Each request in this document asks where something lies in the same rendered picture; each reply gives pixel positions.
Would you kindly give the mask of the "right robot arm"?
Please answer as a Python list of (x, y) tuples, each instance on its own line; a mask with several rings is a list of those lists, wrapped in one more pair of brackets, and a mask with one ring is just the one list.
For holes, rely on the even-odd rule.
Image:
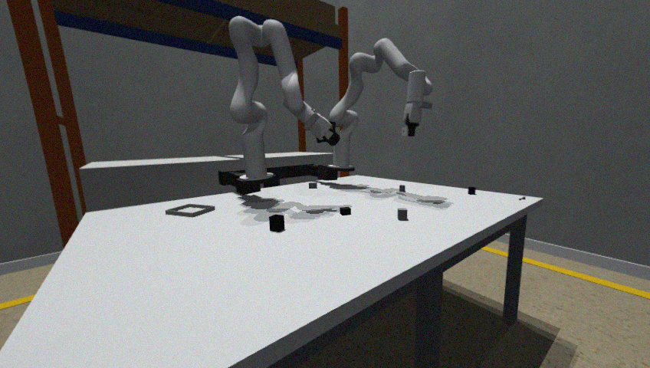
[(267, 173), (263, 133), (268, 113), (263, 104), (251, 99), (258, 85), (258, 59), (252, 45), (266, 47), (271, 44), (284, 92), (283, 105), (305, 124), (309, 130), (320, 117), (302, 99), (298, 74), (291, 46), (284, 26), (276, 20), (266, 20), (263, 25), (236, 16), (229, 23), (229, 35), (238, 56), (239, 79), (230, 112), (238, 123), (248, 124), (241, 136), (245, 174), (240, 180), (253, 181), (271, 178)]

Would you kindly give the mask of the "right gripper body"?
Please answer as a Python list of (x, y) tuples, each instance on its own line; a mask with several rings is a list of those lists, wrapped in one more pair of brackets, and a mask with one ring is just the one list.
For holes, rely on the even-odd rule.
[(314, 125), (310, 128), (310, 132), (319, 140), (323, 138), (323, 136), (326, 135), (327, 131), (332, 127), (332, 124), (323, 116), (318, 114), (320, 117), (317, 119), (317, 121), (314, 123)]

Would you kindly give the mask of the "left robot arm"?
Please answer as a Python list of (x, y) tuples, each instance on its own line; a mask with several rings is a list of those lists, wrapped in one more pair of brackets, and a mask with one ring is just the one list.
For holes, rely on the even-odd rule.
[(359, 118), (356, 112), (348, 109), (358, 101), (363, 91), (363, 71), (371, 74), (378, 72), (384, 60), (398, 77), (409, 82), (406, 103), (418, 103), (418, 107), (432, 109), (432, 103), (423, 101), (423, 95), (427, 96), (432, 92), (432, 83), (424, 71), (410, 64), (388, 38), (383, 38), (375, 44), (374, 54), (376, 58), (361, 52), (355, 53), (350, 59), (350, 84), (343, 99), (330, 112), (330, 121), (343, 129), (337, 133), (340, 135), (340, 141), (333, 148), (333, 165), (328, 167), (353, 168), (349, 166), (350, 137)]

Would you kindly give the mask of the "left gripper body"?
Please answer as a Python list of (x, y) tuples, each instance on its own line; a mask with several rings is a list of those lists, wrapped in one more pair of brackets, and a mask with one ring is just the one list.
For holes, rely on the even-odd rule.
[(408, 114), (409, 114), (409, 122), (411, 122), (411, 123), (420, 123), (421, 122), (422, 109), (421, 109), (421, 107), (418, 107), (418, 103), (407, 103), (406, 104), (404, 118), (403, 118), (404, 123), (405, 123), (405, 120), (406, 120)]

